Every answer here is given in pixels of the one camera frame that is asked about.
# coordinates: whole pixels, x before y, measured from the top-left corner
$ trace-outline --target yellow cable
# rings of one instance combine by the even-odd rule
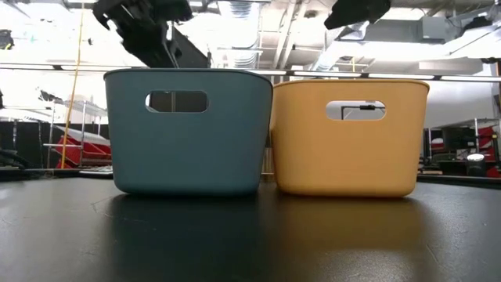
[[[78,31],[78,54],[77,54],[77,66],[75,67],[75,79],[73,80],[73,90],[71,90],[70,106],[68,107],[68,114],[66,116],[66,126],[64,127],[64,137],[63,137],[63,155],[61,156],[61,168],[64,168],[66,164],[66,143],[68,139],[68,128],[70,127],[71,110],[73,110],[73,100],[75,97],[75,89],[77,88],[77,78],[78,78],[78,67],[80,66],[80,54],[81,54],[81,30],[84,26],[84,3],[81,3],[81,15],[80,15],[80,29]]]

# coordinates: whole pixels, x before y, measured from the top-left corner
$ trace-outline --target ceiling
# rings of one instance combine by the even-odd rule
[[[80,6],[79,2],[62,5],[59,0],[37,0],[29,4],[7,5],[0,2],[0,29],[13,30],[16,48],[0,51],[0,63],[58,63],[74,64],[77,57],[78,28],[82,9],[67,9]],[[252,52],[258,52],[258,68],[274,67],[277,46],[283,35],[279,61],[283,68],[308,66],[326,48],[329,34],[323,26],[330,7],[336,0],[310,0],[303,8],[302,15],[297,5],[287,33],[284,19],[287,19],[287,0],[274,0],[261,6],[258,43]],[[424,14],[431,16],[452,16],[492,5],[485,0],[393,0],[394,8],[384,16],[387,20],[418,20]],[[83,9],[81,62],[95,66],[140,66],[142,63],[131,56],[120,43],[120,38],[102,27],[90,9]],[[228,24],[226,18],[214,13],[197,14],[194,19],[178,26],[178,29],[202,51],[212,52],[216,65],[223,66],[229,58],[231,38],[246,36],[245,32]],[[287,55],[290,42],[293,48]],[[473,74],[481,69],[477,59],[418,60],[414,56],[399,57],[396,60],[371,56],[353,56],[339,59],[335,64],[340,71],[371,71],[398,73]]]

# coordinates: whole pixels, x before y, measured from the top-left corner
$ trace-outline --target table surface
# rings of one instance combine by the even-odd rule
[[[400,200],[124,195],[110,180],[0,183],[0,281],[500,281],[501,191]]]

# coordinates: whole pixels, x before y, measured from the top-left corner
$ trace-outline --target metal beam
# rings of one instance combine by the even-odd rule
[[[289,40],[287,41],[287,46],[285,48],[285,53],[282,56],[282,60],[280,61],[279,68],[283,69],[287,63],[287,60],[289,59],[290,51],[292,51],[292,46],[296,42],[296,37],[299,34],[299,21],[305,16],[306,13],[306,8],[308,6],[307,1],[302,1],[301,6],[299,7],[299,11],[297,12],[294,28],[292,28],[292,31],[290,32],[289,35]]]
[[[286,10],[285,23],[282,27],[282,32],[279,37],[279,44],[276,46],[275,57],[273,57],[272,68],[275,69],[279,63],[280,55],[282,54],[282,48],[285,44],[287,36],[289,35],[290,25],[292,24],[292,17],[294,15],[294,10],[296,9],[296,3],[294,1],[289,2]]]

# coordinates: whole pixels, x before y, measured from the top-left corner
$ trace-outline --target shelving unit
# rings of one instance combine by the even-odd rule
[[[55,102],[55,105],[54,105],[53,109],[56,108],[56,104],[61,104],[61,105],[64,105],[66,107],[69,107],[70,106],[70,101]],[[107,140],[104,141],[105,139],[100,136],[100,133],[101,133],[101,119],[102,119],[102,117],[106,117],[108,115],[107,111],[104,110],[104,109],[102,109],[102,108],[100,108],[100,107],[98,107],[98,106],[96,106],[95,104],[93,104],[91,102],[88,102],[88,101],[74,101],[73,102],[73,110],[76,110],[76,111],[82,113],[81,131],[79,132],[78,130],[70,129],[70,131],[74,133],[74,136],[75,135],[79,135],[78,138],[79,138],[79,143],[80,144],[79,145],[67,144],[66,147],[67,148],[75,148],[75,147],[77,147],[77,148],[80,149],[80,157],[79,157],[80,162],[78,164],[76,164],[74,161],[70,160],[68,157],[66,157],[65,161],[70,161],[71,163],[73,163],[74,165],[77,165],[77,166],[110,165],[111,164],[111,160],[84,158],[84,147],[85,147],[86,140],[87,141],[94,141],[94,142],[96,140],[100,140],[100,143],[98,143],[99,145],[109,146],[109,142]],[[52,110],[52,121],[51,121],[51,125],[50,125],[49,143],[44,144],[44,146],[48,147],[48,152],[47,152],[47,168],[49,168],[49,166],[50,166],[51,152],[55,151],[55,152],[59,153],[59,151],[56,148],[63,146],[62,144],[52,143],[53,130],[54,130],[54,127],[55,127],[54,126],[54,116],[55,116],[55,114],[56,114],[55,110]],[[93,117],[97,117],[98,120],[99,120],[98,121],[98,133],[97,133],[97,135],[85,132],[85,118],[88,115],[91,115]]]

